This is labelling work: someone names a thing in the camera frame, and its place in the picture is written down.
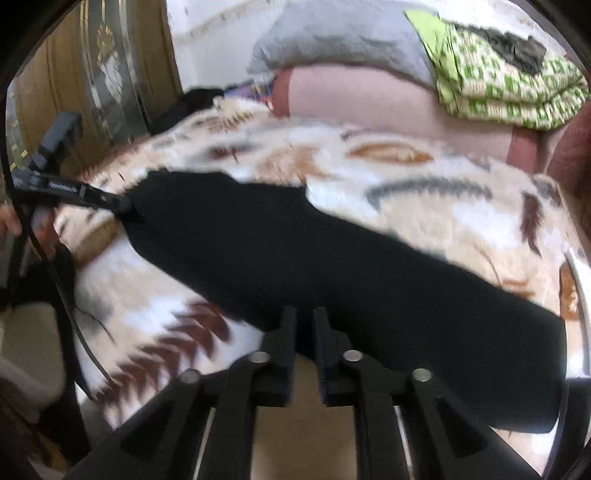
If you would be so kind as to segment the person's left hand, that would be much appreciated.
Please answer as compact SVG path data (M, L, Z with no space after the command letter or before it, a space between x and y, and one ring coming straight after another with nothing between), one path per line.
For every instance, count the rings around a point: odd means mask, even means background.
M44 214L40 225L35 229L35 236L49 259L55 256L57 247L60 245L54 221L55 211L50 210ZM3 202L1 204L1 240L4 240L8 233L18 237L22 233L22 227L13 206Z

